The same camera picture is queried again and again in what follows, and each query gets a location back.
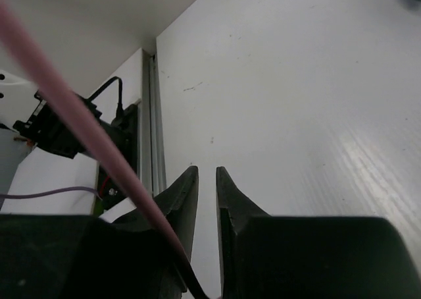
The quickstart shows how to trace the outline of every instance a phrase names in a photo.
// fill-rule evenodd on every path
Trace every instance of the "white ceiling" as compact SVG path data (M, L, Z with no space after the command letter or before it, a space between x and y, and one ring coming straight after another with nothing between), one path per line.
M139 47L195 0L6 0L48 58L81 95L89 95ZM25 77L0 50L0 69Z

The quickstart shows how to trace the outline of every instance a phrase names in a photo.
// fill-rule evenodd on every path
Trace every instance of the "white surface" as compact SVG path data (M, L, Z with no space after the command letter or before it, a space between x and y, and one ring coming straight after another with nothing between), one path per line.
M89 95L195 0L6 0L73 89ZM0 68L25 77L0 46Z
M123 107L141 97L142 50L135 52L111 76L123 79ZM113 83L95 99L103 115L111 122L115 116L118 90ZM78 154L74 159L53 155L36 148L21 164L13 178L9 194L35 194L69 186L95 188L97 162ZM31 214L90 214L94 195L87 192L67 192L27 200L5 200L1 213Z
M195 0L45 0L79 9L92 21L135 35L144 50L155 51L155 38Z
M106 222L113 222L115 219L119 218L122 215L125 215L127 212L134 210L136 206L132 203L129 198L126 198L122 202L116 204L114 207L104 212L100 218Z
M421 267L418 8L197 0L157 51L167 180L199 167L192 264L211 298L220 165L271 214L387 217Z
M135 34L88 15L83 7L61 0L5 1L70 87L84 97L141 47ZM2 45L0 69L30 80Z

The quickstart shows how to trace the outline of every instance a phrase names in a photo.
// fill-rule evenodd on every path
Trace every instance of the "pink wire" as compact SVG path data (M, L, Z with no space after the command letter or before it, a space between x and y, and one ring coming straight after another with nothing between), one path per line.
M192 295L208 299L197 280L183 246L159 207L93 115L67 86L23 26L0 0L0 38L11 55L38 85L49 106L73 131L122 191L162 234L174 252L174 261Z

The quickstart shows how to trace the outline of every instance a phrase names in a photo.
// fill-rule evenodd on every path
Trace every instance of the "white wall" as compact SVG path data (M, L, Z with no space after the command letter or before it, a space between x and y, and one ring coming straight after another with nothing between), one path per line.
M140 47L112 21L59 0L5 0L73 90L89 95ZM29 79L0 46L0 69Z
M155 52L155 38L195 0L44 0L83 12L92 23L105 23L136 35L139 46Z
M111 76L123 79L123 107L141 97L142 50L137 50ZM115 116L118 90L117 82L105 90L94 103L111 122ZM36 148L21 164L13 178L9 194L35 194L69 186L95 188L97 162L82 154L74 159L53 155ZM31 214L90 214L94 197L86 192L67 192L28 200L5 200L2 213Z
M421 267L420 44L402 0L197 0L158 37L167 180L199 166L211 298L221 165L272 214L387 217Z

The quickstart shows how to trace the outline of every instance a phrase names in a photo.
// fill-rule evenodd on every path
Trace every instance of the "black wire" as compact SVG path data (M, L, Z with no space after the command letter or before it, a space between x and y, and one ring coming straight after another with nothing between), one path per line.
M116 110L116 118L119 118L123 115L123 80L118 76L113 76L108 79L104 84L101 85L87 100L93 101L96 97L101 95L113 82L118 81L118 103Z

